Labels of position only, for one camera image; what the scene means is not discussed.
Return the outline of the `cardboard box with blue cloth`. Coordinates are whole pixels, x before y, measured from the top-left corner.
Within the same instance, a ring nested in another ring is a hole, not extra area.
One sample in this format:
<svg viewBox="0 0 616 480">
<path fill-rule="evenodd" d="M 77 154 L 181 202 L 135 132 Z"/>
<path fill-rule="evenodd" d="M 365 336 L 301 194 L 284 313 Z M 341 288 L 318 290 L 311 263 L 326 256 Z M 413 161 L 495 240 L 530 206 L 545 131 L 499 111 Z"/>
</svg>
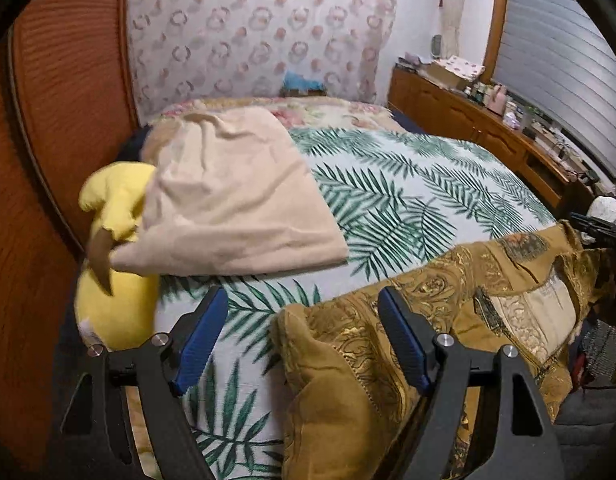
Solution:
<svg viewBox="0 0 616 480">
<path fill-rule="evenodd" d="M 280 90 L 282 98 L 301 98 L 302 96 L 327 96 L 323 82 L 307 79 L 293 72 L 286 72 Z"/>
</svg>

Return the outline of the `floral cream blanket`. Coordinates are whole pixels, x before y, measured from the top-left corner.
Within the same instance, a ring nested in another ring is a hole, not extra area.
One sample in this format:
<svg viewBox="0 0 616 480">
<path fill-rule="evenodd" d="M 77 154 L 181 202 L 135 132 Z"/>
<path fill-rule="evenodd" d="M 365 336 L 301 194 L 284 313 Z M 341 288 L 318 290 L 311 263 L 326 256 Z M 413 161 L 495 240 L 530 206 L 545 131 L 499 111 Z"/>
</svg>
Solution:
<svg viewBox="0 0 616 480">
<path fill-rule="evenodd" d="M 265 108 L 288 130 L 302 127 L 334 127 L 405 132 L 386 107 L 330 96 L 194 99 L 171 104 L 148 122 L 154 124 L 159 120 L 187 113 L 220 113 L 249 106 Z"/>
</svg>

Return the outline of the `circle pattern lace curtain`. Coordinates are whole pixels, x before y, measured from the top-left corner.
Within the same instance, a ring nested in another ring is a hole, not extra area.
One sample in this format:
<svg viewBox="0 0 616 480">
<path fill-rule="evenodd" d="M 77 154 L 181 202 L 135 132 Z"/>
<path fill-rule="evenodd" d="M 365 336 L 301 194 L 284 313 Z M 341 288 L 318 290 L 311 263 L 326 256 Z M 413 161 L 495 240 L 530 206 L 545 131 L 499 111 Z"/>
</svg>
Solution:
<svg viewBox="0 0 616 480">
<path fill-rule="evenodd" d="M 128 0 L 134 95 L 148 119 L 215 96 L 277 96 L 288 74 L 372 102 L 397 0 Z"/>
</svg>

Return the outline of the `beige folded cloth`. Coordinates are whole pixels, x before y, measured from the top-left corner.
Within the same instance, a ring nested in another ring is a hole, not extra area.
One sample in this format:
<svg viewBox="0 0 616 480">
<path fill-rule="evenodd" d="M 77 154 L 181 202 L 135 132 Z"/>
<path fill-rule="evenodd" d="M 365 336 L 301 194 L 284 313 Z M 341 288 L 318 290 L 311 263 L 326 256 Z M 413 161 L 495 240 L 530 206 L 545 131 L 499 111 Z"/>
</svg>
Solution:
<svg viewBox="0 0 616 480">
<path fill-rule="evenodd" d="M 138 237 L 110 256 L 135 274 L 248 275 L 343 263 L 348 245 L 308 164 L 263 107 L 156 122 Z"/>
</svg>

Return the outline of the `pink kettle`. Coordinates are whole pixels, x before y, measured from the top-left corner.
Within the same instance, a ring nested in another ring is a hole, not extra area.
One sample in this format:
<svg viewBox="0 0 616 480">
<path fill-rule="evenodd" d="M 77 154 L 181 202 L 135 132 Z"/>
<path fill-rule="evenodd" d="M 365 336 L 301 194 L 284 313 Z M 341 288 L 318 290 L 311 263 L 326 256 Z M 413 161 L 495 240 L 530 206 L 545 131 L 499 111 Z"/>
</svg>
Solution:
<svg viewBox="0 0 616 480">
<path fill-rule="evenodd" d="M 496 84 L 490 93 L 490 99 L 486 108 L 493 114 L 503 116 L 505 113 L 505 107 L 507 103 L 507 89 L 504 84 Z"/>
</svg>

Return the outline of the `cardboard box floral cover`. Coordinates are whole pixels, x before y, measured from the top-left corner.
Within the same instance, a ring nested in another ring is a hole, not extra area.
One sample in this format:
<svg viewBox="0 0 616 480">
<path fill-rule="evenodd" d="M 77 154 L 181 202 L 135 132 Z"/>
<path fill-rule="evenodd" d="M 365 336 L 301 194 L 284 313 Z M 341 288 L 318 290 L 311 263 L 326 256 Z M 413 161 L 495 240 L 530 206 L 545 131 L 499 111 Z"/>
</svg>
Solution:
<svg viewBox="0 0 616 480">
<path fill-rule="evenodd" d="M 452 55 L 451 58 L 438 58 L 423 66 L 424 76 L 445 89 L 463 91 L 477 80 L 484 66 Z"/>
</svg>

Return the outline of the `golden brown patterned garment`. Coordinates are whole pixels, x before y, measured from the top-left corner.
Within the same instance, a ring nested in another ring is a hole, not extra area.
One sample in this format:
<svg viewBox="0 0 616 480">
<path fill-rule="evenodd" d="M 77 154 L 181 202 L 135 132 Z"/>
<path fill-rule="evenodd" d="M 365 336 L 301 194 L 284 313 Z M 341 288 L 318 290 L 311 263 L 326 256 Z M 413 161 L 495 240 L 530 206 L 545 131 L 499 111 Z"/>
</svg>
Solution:
<svg viewBox="0 0 616 480">
<path fill-rule="evenodd" d="M 610 257 L 559 222 L 280 310 L 272 335 L 294 393 L 283 477 L 513 477 L 505 445 L 555 453 L 568 347 Z"/>
</svg>

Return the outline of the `grey window blind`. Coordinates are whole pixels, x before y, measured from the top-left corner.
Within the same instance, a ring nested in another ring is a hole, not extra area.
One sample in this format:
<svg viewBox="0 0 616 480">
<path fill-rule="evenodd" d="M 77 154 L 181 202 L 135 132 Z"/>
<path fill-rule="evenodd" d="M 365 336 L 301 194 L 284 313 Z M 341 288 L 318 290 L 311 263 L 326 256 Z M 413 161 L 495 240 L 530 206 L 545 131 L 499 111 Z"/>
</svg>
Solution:
<svg viewBox="0 0 616 480">
<path fill-rule="evenodd" d="M 576 0 L 506 0 L 493 78 L 616 177 L 616 56 Z"/>
</svg>

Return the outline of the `palm leaf print blanket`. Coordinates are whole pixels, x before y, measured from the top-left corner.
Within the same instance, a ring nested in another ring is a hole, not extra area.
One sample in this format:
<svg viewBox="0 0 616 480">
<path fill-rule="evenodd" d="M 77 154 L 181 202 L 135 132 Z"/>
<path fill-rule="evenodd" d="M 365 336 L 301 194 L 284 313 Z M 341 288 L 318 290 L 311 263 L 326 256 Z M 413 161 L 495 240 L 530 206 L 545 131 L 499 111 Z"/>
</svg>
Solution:
<svg viewBox="0 0 616 480">
<path fill-rule="evenodd" d="M 277 479 L 291 400 L 270 337 L 274 315 L 314 306 L 422 266 L 458 244 L 538 231 L 553 214 L 485 148 L 385 129 L 291 130 L 349 247 L 338 266 L 228 276 L 227 323 L 183 398 L 219 479 Z"/>
</svg>

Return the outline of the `wooden sideboard cabinet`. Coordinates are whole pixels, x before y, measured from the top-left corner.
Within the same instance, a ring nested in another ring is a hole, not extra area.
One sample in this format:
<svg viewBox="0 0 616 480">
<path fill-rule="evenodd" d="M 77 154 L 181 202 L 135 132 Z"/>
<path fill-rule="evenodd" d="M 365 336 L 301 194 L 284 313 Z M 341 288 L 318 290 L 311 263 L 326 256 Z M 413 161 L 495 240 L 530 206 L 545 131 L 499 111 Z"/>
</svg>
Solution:
<svg viewBox="0 0 616 480">
<path fill-rule="evenodd" d="M 593 194 L 568 174 L 545 148 L 503 124 L 490 110 L 441 89 L 401 67 L 393 67 L 388 107 L 436 136 L 472 141 L 486 148 L 529 185 L 558 218 L 584 214 Z"/>
</svg>

